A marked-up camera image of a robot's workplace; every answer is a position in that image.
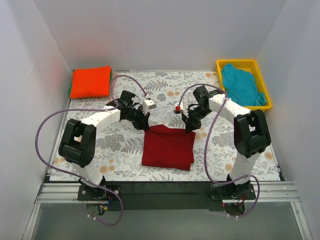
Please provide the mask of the dark red t-shirt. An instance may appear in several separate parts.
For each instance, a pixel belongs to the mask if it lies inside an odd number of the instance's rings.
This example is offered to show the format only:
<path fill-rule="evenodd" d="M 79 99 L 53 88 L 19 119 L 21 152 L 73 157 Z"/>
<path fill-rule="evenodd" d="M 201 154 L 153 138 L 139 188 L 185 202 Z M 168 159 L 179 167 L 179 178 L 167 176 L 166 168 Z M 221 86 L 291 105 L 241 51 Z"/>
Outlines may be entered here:
<path fill-rule="evenodd" d="M 141 164 L 146 167 L 190 171 L 196 133 L 163 124 L 144 131 Z"/>

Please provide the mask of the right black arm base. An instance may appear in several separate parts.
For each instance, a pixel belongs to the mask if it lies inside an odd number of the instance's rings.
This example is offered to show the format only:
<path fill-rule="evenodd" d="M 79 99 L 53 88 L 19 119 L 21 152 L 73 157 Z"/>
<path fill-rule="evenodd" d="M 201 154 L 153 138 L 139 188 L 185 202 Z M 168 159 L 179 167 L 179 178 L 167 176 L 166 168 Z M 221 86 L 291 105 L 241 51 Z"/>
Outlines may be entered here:
<path fill-rule="evenodd" d="M 212 200 L 255 200 L 256 193 L 250 180 L 243 184 L 210 184 L 206 194 Z"/>

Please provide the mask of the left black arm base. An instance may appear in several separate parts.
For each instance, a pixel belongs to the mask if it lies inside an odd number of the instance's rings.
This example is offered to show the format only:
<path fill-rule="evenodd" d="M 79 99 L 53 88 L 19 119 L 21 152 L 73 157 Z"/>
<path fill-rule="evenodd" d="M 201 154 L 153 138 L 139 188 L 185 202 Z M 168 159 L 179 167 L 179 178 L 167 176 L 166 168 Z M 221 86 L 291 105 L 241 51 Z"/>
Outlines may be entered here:
<path fill-rule="evenodd" d="M 119 197 L 122 194 L 122 186 L 119 184 L 107 184 L 105 180 L 102 181 L 100 186 L 109 189 L 114 193 L 101 189 L 99 187 L 92 187 L 84 182 L 80 181 L 80 187 L 78 189 L 77 200 L 78 201 L 108 201 L 110 199 L 118 201 L 115 195 Z"/>

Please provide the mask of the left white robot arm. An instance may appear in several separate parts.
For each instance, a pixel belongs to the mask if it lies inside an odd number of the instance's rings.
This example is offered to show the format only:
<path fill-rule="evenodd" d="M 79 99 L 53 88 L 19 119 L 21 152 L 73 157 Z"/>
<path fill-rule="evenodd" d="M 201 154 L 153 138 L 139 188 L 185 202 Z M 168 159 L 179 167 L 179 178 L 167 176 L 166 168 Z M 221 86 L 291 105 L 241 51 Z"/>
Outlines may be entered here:
<path fill-rule="evenodd" d="M 103 199 L 107 193 L 102 184 L 103 175 L 93 163 L 97 135 L 121 120 L 131 122 L 137 130 L 150 128 L 150 110 L 157 105 L 148 97 L 141 103 L 134 102 L 135 97 L 134 93 L 124 90 L 120 98 L 108 102 L 103 111 L 81 120 L 72 118 L 66 123 L 58 154 L 75 167 L 80 181 L 90 186 L 89 194 L 95 200 Z"/>

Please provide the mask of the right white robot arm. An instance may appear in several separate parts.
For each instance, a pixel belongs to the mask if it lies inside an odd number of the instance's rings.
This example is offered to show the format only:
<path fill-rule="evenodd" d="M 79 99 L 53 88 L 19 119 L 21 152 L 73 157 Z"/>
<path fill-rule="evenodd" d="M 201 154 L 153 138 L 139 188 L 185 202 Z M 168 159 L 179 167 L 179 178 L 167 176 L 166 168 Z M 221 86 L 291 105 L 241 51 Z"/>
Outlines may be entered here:
<path fill-rule="evenodd" d="M 232 101 L 227 93 L 210 84 L 196 83 L 189 86 L 181 95 L 179 102 L 175 103 L 173 111 L 181 114 L 187 120 L 191 119 L 183 97 L 188 90 L 196 87 L 196 101 L 201 110 L 209 113 L 216 112 L 216 115 L 208 130 L 204 146 L 204 170 L 208 179 L 216 185 L 227 185 L 227 195 L 232 199 L 237 199 L 245 192 L 243 184 L 246 184 L 252 177 L 253 167 L 260 156 L 271 144 L 271 137 L 262 110 L 250 110 Z M 207 166 L 207 150 L 210 135 L 219 116 L 222 116 L 233 124 L 233 142 L 237 150 L 236 160 L 233 169 L 227 176 L 225 182 L 218 182 L 211 178 Z"/>

